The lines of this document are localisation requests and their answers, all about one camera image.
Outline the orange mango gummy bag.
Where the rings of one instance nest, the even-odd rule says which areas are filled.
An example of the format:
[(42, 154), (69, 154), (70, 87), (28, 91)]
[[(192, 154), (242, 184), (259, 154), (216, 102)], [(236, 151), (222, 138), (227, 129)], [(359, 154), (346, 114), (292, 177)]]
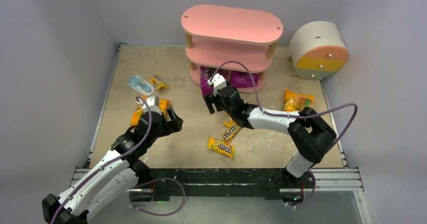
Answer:
[[(171, 106), (171, 101), (166, 99), (159, 99), (159, 109), (164, 116), (167, 115), (167, 108)], [(130, 126), (136, 126), (139, 118), (143, 115), (144, 111), (142, 109), (143, 104), (138, 103), (137, 107), (132, 115)]]
[(314, 96), (309, 94), (293, 93), (289, 89), (284, 93), (284, 111), (302, 111), (305, 107), (314, 106)]

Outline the small yellow M&M's bag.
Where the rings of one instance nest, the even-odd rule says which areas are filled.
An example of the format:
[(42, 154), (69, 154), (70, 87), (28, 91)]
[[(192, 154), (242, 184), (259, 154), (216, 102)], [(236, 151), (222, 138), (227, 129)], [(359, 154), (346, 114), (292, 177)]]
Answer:
[(160, 89), (167, 89), (169, 87), (162, 81), (162, 79), (157, 74), (154, 74), (150, 77), (150, 83), (155, 87), (157, 91), (159, 91)]

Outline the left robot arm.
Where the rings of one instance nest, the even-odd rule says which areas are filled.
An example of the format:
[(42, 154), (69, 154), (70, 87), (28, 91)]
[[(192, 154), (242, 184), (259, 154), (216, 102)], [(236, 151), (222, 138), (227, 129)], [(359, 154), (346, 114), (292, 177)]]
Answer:
[(120, 135), (111, 149), (84, 177), (58, 196), (42, 200), (43, 217), (47, 223), (88, 223), (101, 209), (124, 191), (149, 186), (154, 193), (157, 182), (169, 178), (153, 177), (152, 170), (139, 158), (163, 136), (180, 132), (183, 120), (173, 108), (162, 112), (150, 107), (136, 125)]

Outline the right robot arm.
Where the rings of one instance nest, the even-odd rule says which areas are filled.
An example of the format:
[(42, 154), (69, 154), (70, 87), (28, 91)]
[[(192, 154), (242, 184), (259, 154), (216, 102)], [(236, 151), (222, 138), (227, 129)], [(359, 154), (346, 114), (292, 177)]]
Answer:
[(337, 138), (335, 131), (317, 112), (305, 107), (302, 111), (270, 111), (245, 103), (236, 88), (226, 86), (218, 94), (210, 93), (203, 99), (211, 114), (225, 111), (241, 128), (266, 129), (289, 135), (298, 152), (284, 171), (295, 178), (322, 161)]

